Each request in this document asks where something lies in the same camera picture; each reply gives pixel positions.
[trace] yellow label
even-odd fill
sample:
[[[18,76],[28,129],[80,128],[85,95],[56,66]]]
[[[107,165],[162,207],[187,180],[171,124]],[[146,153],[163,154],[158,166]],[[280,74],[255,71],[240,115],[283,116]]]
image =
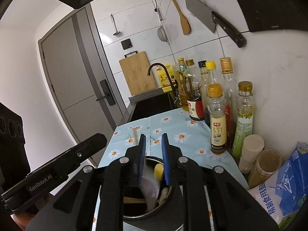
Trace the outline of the yellow label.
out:
[[[212,118],[211,143],[215,146],[224,145],[227,142],[226,117]]]

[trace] floral tablecloth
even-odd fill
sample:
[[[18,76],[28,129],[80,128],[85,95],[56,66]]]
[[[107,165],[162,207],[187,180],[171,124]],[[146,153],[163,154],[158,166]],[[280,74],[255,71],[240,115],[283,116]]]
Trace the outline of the floral tablecloth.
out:
[[[189,113],[182,109],[171,110],[117,127],[99,167],[108,166],[114,159],[124,156],[129,147],[135,145],[132,128],[136,128],[138,141],[141,134],[146,135],[146,155],[162,158],[161,135],[167,133],[169,144],[181,148],[184,156],[195,160],[203,167],[222,166],[245,189],[249,189],[245,178],[228,152],[215,155],[210,151],[210,129],[205,122],[193,121]],[[98,207],[99,201],[92,230],[96,227]],[[124,223],[124,231],[141,231],[141,229]]]

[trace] cutting board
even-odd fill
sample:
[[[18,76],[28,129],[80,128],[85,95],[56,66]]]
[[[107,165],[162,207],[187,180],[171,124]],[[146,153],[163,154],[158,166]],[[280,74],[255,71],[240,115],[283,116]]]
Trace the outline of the cutting board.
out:
[[[147,75],[149,62],[144,51],[119,62],[131,95],[157,88],[153,75]]]

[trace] cleaver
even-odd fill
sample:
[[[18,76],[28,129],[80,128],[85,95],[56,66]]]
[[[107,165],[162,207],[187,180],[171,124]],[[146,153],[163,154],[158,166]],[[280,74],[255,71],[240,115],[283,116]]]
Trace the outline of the cleaver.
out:
[[[185,0],[187,9],[198,18],[210,31],[215,33],[216,24],[219,24],[239,48],[246,45],[246,39],[225,18],[210,9],[198,0]]]

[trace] black knife handle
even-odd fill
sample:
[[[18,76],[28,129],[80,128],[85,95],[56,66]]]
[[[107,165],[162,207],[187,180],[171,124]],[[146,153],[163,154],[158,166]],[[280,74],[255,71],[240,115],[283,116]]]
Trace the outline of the black knife handle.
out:
[[[239,48],[242,48],[246,45],[246,39],[243,37],[243,35],[225,18],[217,14],[215,11],[212,12],[212,18],[213,22],[218,23]]]

